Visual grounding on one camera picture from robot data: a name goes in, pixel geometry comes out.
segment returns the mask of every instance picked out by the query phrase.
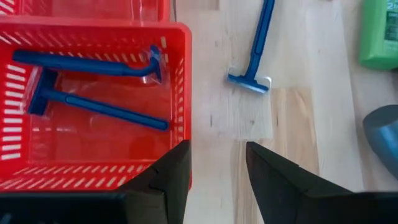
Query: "red basket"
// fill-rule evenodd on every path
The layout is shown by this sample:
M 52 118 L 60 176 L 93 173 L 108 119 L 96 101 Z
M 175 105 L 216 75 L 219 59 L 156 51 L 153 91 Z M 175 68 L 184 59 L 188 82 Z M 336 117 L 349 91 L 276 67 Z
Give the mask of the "red basket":
M 0 0 L 0 15 L 164 21 L 169 0 Z
M 65 23 L 62 19 L 47 17 L 0 18 L 0 191 L 116 189 L 183 139 L 190 139 L 191 42 L 189 29 L 178 23 L 88 19 L 69 19 Z M 143 106 L 143 100 L 137 100 L 142 108 L 136 109 L 150 114 L 166 111 L 171 120 L 169 131 L 119 123 L 110 118 L 112 122 L 107 125 L 112 130 L 130 128 L 129 132 L 108 142 L 100 139 L 97 142 L 97 139 L 79 139 L 79 132 L 71 136 L 68 129 L 60 125 L 80 122 L 82 110 L 67 113 L 66 110 L 71 109 L 53 103 L 52 109 L 60 115 L 50 121 L 20 111 L 22 92 L 33 68 L 12 61 L 15 49 L 76 57 L 99 55 L 104 60 L 123 60 L 131 67 L 143 67 L 145 61 L 132 58 L 139 58 L 143 49 L 151 45 L 162 51 L 165 72 L 170 73 L 170 87 L 167 91 L 152 89 L 153 94 L 147 91 L 146 100 L 152 103 Z M 125 99 L 136 97 L 136 93 L 123 94 Z M 168 99 L 167 104 L 158 95 Z M 142 137 L 134 142 L 124 142 L 129 136 L 140 135 Z

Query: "green container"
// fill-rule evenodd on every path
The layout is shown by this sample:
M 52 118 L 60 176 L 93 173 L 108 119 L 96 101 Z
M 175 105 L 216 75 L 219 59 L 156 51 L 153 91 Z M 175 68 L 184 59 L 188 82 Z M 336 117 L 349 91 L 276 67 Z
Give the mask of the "green container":
M 398 68 L 398 0 L 365 0 L 362 18 L 361 65 Z

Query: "green bottle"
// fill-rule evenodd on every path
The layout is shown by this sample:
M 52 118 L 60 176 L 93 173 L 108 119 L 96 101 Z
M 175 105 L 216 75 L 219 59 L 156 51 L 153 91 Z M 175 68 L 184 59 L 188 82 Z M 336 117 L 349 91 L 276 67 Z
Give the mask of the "green bottle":
M 361 65 L 398 68 L 398 0 L 365 0 L 362 18 Z

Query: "blue razor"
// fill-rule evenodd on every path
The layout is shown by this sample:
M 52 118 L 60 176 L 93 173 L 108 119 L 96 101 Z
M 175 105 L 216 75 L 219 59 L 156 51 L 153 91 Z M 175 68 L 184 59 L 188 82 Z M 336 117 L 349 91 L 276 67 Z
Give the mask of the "blue razor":
M 69 70 L 76 72 L 88 72 L 122 77 L 145 77 L 152 73 L 162 82 L 160 75 L 160 51 L 157 47 L 150 48 L 151 57 L 149 65 L 142 69 L 132 69 L 125 63 L 106 62 L 88 58 L 45 54 L 30 50 L 15 50 L 12 59 L 16 62 L 29 65 L 37 65 L 45 68 Z
M 251 50 L 251 58 L 248 70 L 245 75 L 234 76 L 228 75 L 228 80 L 233 83 L 237 83 L 250 90 L 257 91 L 259 93 L 266 93 L 269 87 L 260 85 L 256 81 L 256 73 L 259 69 L 260 60 L 266 44 L 266 37 L 271 23 L 272 11 L 274 10 L 275 0 L 264 0 L 260 20 L 257 26 L 256 36 L 254 38 L 253 47 Z
M 153 118 L 151 116 L 139 114 L 123 108 L 108 105 L 106 103 L 101 103 L 82 98 L 74 94 L 54 90 L 53 87 L 57 81 L 57 77 L 58 73 L 56 71 L 43 68 L 39 82 L 34 91 L 32 101 L 30 102 L 28 113 L 42 116 L 45 112 L 48 101 L 53 100 L 65 103 L 66 105 L 105 114 L 114 118 L 123 119 L 162 131 L 166 130 L 169 126 L 168 122 L 162 119 Z

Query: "wooden surface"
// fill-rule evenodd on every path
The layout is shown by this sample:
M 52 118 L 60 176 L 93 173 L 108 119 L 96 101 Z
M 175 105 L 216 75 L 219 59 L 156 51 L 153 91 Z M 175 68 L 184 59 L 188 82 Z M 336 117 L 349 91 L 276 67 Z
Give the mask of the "wooden surface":
M 357 63 L 363 0 L 276 0 L 256 95 L 244 73 L 263 0 L 177 0 L 193 34 L 193 187 L 185 223 L 262 223 L 244 143 L 256 141 L 347 189 L 398 190 L 370 150 L 362 119 L 397 103 L 396 78 Z

